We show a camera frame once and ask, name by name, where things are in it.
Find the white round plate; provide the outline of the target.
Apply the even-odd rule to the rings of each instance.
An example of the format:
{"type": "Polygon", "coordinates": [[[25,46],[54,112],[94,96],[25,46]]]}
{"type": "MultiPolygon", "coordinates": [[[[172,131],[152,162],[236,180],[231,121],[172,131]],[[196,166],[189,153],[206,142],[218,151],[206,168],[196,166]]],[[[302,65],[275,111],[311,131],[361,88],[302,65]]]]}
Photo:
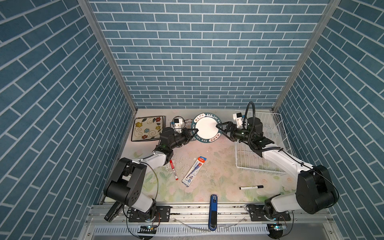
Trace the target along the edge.
{"type": "Polygon", "coordinates": [[[197,115],[191,124],[192,129],[197,129],[194,138],[201,143],[212,143],[221,136],[216,125],[221,124],[220,118],[213,113],[201,113],[197,115]]]}
{"type": "Polygon", "coordinates": [[[185,120],[185,128],[191,129],[192,128],[192,123],[193,123],[192,119],[185,120]]]}

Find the black square plate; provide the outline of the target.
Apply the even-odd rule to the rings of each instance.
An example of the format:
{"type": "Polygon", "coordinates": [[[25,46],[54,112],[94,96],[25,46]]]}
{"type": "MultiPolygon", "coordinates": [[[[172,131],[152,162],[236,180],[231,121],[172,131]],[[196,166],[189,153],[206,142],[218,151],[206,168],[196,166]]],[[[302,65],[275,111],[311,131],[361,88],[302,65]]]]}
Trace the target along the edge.
{"type": "Polygon", "coordinates": [[[160,139],[165,128],[165,116],[136,118],[131,136],[132,142],[148,142],[160,139]]]}

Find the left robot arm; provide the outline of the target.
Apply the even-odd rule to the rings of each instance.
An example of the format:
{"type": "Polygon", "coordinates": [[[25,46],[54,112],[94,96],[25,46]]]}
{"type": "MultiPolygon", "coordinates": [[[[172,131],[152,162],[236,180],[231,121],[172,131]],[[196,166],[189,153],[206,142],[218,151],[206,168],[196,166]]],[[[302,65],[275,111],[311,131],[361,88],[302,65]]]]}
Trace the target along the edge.
{"type": "Polygon", "coordinates": [[[142,193],[146,173],[168,164],[174,155],[173,149],[188,144],[197,133],[198,129],[183,128],[179,133],[166,127],[150,155],[134,160],[121,158],[104,187],[104,195],[116,201],[105,220],[112,221],[125,206],[142,213],[147,220],[152,220],[157,214],[156,200],[142,193]]]}

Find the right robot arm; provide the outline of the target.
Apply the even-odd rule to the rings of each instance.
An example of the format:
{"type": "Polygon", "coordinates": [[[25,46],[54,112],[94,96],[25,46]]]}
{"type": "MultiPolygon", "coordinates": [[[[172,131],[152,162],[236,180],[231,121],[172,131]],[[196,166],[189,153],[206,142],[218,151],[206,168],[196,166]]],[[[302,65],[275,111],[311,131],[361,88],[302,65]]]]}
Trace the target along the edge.
{"type": "Polygon", "coordinates": [[[263,211],[267,219],[272,221],[282,213],[296,210],[313,215],[338,202],[340,193],[328,169],[306,163],[278,147],[264,136],[260,119],[252,117],[241,127],[232,122],[217,124],[216,127],[230,141],[248,145],[252,152],[277,165],[297,185],[293,194],[276,195],[265,200],[263,211]]]}

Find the pen package red blue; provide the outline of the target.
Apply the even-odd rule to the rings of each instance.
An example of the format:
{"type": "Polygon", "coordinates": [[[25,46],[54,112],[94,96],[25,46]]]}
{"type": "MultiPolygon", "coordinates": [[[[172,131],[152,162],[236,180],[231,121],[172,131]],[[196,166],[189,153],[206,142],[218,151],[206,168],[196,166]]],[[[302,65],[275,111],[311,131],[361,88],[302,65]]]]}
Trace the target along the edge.
{"type": "Polygon", "coordinates": [[[206,162],[207,158],[205,157],[198,157],[195,161],[195,163],[192,165],[191,169],[188,171],[186,176],[183,178],[182,183],[186,186],[189,187],[193,180],[196,178],[198,172],[200,171],[201,167],[204,165],[206,162]]]}

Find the red marker pen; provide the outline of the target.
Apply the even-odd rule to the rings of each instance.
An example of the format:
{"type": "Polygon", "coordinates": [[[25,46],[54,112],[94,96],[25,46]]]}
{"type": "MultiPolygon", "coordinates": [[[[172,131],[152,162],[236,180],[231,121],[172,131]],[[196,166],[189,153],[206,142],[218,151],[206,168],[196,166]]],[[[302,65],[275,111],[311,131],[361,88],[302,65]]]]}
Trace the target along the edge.
{"type": "Polygon", "coordinates": [[[176,172],[176,169],[175,169],[175,166],[174,166],[174,163],[173,163],[172,160],[170,160],[170,165],[171,165],[172,172],[173,172],[173,175],[175,177],[175,180],[177,181],[179,178],[178,178],[178,175],[177,175],[177,172],[176,172]]]}

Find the black white marker pen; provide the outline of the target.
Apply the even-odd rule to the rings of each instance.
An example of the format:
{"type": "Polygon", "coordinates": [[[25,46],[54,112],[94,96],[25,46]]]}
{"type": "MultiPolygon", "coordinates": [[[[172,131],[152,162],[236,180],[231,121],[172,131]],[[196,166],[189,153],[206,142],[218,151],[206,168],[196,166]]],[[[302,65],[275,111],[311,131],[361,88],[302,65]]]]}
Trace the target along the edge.
{"type": "Polygon", "coordinates": [[[242,187],[239,187],[240,190],[252,190],[252,189],[262,189],[262,188],[264,188],[263,185],[242,186],[242,187]]]}

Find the blue black handheld device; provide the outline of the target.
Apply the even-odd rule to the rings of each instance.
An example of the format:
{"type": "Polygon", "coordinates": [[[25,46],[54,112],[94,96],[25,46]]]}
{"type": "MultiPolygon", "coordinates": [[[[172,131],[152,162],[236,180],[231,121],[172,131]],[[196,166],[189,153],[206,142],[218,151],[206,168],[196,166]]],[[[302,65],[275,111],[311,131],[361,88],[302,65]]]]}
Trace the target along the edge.
{"type": "Polygon", "coordinates": [[[217,229],[217,215],[218,215],[218,196],[211,195],[210,208],[209,208],[209,230],[215,231],[217,229]]]}

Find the right circuit board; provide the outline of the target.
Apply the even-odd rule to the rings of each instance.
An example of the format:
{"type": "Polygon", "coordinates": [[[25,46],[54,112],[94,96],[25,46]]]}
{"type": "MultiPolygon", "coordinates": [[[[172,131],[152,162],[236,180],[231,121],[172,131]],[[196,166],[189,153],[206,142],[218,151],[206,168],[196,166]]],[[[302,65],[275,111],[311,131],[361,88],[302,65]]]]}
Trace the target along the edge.
{"type": "Polygon", "coordinates": [[[284,229],[286,229],[287,227],[282,225],[282,224],[270,224],[268,225],[269,227],[269,231],[283,231],[284,229]]]}

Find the circuit board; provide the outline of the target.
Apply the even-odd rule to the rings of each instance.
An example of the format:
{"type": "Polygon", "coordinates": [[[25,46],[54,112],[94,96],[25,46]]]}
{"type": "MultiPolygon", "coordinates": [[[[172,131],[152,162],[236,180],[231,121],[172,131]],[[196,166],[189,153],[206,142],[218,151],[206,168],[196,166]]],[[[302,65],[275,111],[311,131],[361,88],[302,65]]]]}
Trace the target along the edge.
{"type": "Polygon", "coordinates": [[[282,225],[282,224],[270,224],[268,225],[269,227],[269,231],[283,231],[284,229],[286,229],[287,227],[282,225]]]}
{"type": "Polygon", "coordinates": [[[138,228],[138,235],[155,235],[157,228],[150,226],[140,226],[138,228]]]}

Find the left circuit board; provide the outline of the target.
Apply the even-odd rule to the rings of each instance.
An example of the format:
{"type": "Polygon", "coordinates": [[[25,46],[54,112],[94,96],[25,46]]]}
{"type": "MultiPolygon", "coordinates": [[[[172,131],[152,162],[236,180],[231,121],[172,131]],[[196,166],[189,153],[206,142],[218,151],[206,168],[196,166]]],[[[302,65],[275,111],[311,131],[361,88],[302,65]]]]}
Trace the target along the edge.
{"type": "Polygon", "coordinates": [[[150,226],[140,226],[138,228],[138,235],[155,235],[157,228],[150,226]]]}

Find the aluminium rail frame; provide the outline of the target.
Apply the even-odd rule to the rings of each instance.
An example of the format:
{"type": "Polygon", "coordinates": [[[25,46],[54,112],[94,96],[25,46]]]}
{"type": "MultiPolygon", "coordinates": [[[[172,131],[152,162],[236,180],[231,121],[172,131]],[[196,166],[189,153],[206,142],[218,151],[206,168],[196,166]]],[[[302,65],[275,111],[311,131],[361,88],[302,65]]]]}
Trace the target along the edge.
{"type": "Polygon", "coordinates": [[[286,211],[266,218],[260,203],[160,203],[157,216],[145,221],[138,212],[124,207],[107,221],[112,204],[94,205],[80,233],[81,240],[96,237],[132,237],[135,240],[183,237],[260,235],[282,240],[340,240],[341,233],[327,210],[310,215],[286,211]]]}

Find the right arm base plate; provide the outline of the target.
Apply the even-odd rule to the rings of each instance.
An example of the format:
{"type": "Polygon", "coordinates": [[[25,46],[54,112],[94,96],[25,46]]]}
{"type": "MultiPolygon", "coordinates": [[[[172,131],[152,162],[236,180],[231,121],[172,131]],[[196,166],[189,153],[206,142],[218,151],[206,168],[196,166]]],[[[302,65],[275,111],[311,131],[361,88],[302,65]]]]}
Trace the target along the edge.
{"type": "Polygon", "coordinates": [[[291,220],[289,212],[279,213],[269,205],[248,204],[246,205],[246,210],[249,212],[252,222],[273,222],[277,220],[288,222],[291,220]]]}

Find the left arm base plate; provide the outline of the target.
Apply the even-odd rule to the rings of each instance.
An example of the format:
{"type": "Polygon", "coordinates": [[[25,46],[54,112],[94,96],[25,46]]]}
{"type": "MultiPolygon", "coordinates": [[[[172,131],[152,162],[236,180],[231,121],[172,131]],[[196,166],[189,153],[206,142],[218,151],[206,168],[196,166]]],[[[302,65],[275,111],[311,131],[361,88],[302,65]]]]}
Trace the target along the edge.
{"type": "Polygon", "coordinates": [[[152,206],[147,212],[136,209],[128,210],[130,223],[150,223],[150,222],[169,222],[170,206],[152,206]]]}

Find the black clip on rail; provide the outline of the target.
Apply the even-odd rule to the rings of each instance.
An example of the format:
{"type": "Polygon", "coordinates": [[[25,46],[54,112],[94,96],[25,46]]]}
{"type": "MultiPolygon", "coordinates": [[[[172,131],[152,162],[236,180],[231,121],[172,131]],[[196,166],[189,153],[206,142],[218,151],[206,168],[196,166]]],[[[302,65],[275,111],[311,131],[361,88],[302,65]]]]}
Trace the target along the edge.
{"type": "Polygon", "coordinates": [[[107,214],[104,217],[104,220],[107,222],[112,222],[116,216],[120,214],[120,212],[123,210],[124,204],[120,202],[115,202],[110,210],[107,212],[107,214]]]}

